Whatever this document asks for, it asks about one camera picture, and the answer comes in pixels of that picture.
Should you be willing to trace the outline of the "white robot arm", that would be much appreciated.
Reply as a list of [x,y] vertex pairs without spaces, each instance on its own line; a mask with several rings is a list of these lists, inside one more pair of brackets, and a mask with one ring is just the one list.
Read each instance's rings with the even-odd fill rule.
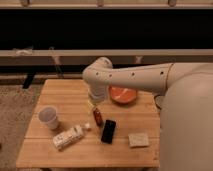
[[99,103],[109,85],[162,98],[159,171],[213,171],[213,63],[165,63],[115,69],[100,57],[82,73]]

